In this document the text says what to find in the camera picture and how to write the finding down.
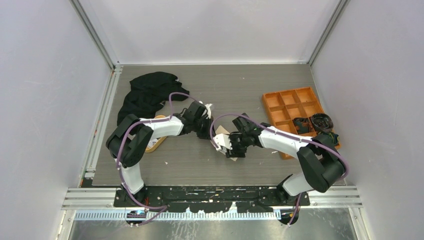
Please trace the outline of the yellow oval tray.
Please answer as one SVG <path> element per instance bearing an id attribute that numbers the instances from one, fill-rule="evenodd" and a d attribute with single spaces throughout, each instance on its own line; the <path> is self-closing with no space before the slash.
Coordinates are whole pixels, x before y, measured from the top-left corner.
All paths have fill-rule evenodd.
<path id="1" fill-rule="evenodd" d="M 155 138 L 151 138 L 147 144 L 147 147 L 145 149 L 146 153 L 152 153 L 153 151 L 155 151 L 161 144 L 162 142 L 166 139 L 166 136 L 162 136 L 162 137 L 155 137 Z"/>

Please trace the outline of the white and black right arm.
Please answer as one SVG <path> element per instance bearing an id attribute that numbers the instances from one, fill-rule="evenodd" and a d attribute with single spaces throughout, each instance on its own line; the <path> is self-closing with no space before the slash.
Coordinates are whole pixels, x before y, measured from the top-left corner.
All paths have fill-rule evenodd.
<path id="1" fill-rule="evenodd" d="M 277 198 L 283 205 L 291 205 L 304 192 L 325 193 L 349 172 L 346 160 L 327 135 L 296 135 L 267 123 L 255 122 L 246 114 L 238 115 L 232 123 L 237 131 L 227 137 L 228 157 L 242 158 L 248 147 L 255 146 L 285 153 L 298 160 L 301 171 L 278 184 Z"/>

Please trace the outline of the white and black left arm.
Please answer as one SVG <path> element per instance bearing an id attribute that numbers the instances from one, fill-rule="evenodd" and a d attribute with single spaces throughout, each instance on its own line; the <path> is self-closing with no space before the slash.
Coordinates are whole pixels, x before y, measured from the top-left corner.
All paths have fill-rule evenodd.
<path id="1" fill-rule="evenodd" d="M 182 112 L 166 117 L 138 118 L 129 114 L 124 118 L 107 139 L 105 147 L 115 159 L 122 185 L 128 190 L 126 200 L 129 203 L 138 207 L 146 200 L 140 161 L 149 143 L 191 132 L 196 133 L 199 139 L 210 140 L 213 107 L 212 103 L 193 101 Z"/>

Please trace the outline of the orange compartment tray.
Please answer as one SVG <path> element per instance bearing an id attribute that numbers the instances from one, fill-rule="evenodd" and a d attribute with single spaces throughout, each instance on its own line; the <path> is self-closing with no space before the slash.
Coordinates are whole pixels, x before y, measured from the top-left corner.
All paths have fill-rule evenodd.
<path id="1" fill-rule="evenodd" d="M 327 132 L 318 132 L 314 129 L 310 117 L 317 113 L 324 113 L 318 97 L 311 87 L 294 88 L 289 90 L 268 92 L 262 95 L 262 103 L 266 111 L 268 121 L 277 129 L 303 137 L 316 137 L 327 135 Z M 298 134 L 293 119 L 308 118 L 313 132 Z"/>

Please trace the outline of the black cloth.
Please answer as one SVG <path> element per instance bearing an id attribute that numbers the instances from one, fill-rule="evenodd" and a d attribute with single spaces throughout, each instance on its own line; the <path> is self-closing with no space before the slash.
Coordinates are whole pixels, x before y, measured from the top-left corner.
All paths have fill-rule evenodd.
<path id="1" fill-rule="evenodd" d="M 156 112 L 165 106 L 171 93 L 183 93 L 171 97 L 173 101 L 180 102 L 186 100 L 190 95 L 190 91 L 183 88 L 176 75 L 163 71 L 138 76 L 129 83 L 130 91 L 125 96 L 122 107 L 117 114 L 117 125 L 130 114 L 138 118 L 154 118 Z"/>

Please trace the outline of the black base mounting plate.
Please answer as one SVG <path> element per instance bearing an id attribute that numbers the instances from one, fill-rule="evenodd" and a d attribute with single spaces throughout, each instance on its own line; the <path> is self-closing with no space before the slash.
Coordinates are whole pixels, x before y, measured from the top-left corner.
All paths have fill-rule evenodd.
<path id="1" fill-rule="evenodd" d="M 170 213 L 225 213 L 235 205 L 238 213 L 268 213 L 274 207 L 292 208 L 297 197 L 276 186 L 146 186 L 134 195 L 144 205 Z"/>

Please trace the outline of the dark patterned rolled tie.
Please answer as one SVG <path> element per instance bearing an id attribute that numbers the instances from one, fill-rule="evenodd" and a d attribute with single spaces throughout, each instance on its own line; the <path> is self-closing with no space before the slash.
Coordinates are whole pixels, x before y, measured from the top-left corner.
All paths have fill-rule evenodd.
<path id="1" fill-rule="evenodd" d="M 301 134 L 308 134 L 314 131 L 309 119 L 307 117 L 296 117 L 293 120 L 296 132 Z"/>

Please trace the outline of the green patterned rolled tie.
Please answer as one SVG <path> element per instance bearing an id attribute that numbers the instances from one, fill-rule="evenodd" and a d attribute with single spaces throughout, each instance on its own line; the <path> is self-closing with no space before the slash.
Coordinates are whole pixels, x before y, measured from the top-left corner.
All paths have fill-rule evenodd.
<path id="1" fill-rule="evenodd" d="M 338 146 L 339 145 L 340 136 L 338 134 L 336 134 L 336 133 L 334 133 L 332 131 L 327 132 L 326 134 L 330 137 L 330 139 L 331 139 L 331 141 L 332 141 L 332 143 L 333 143 L 334 146 Z"/>

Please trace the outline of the aluminium front rail frame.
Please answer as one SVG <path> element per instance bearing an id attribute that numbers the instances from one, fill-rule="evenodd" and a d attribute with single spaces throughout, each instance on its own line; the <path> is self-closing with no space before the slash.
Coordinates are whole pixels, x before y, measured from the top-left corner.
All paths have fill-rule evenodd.
<path id="1" fill-rule="evenodd" d="M 229 207 L 215 213 L 207 213 L 200 209 L 184 207 L 182 212 L 167 210 L 159 216 L 143 207 L 118 207 L 114 201 L 118 199 L 116 188 L 70 188 L 68 189 L 61 209 L 72 214 L 74 220 L 86 221 L 225 221 L 225 220 L 280 220 L 294 210 L 293 205 L 273 206 L 270 210 L 238 210 L 235 202 Z M 348 209 L 357 213 L 363 207 L 361 198 L 355 186 L 335 186 L 326 193 L 309 192 L 305 197 L 308 205 L 301 206 L 301 210 L 308 209 Z"/>

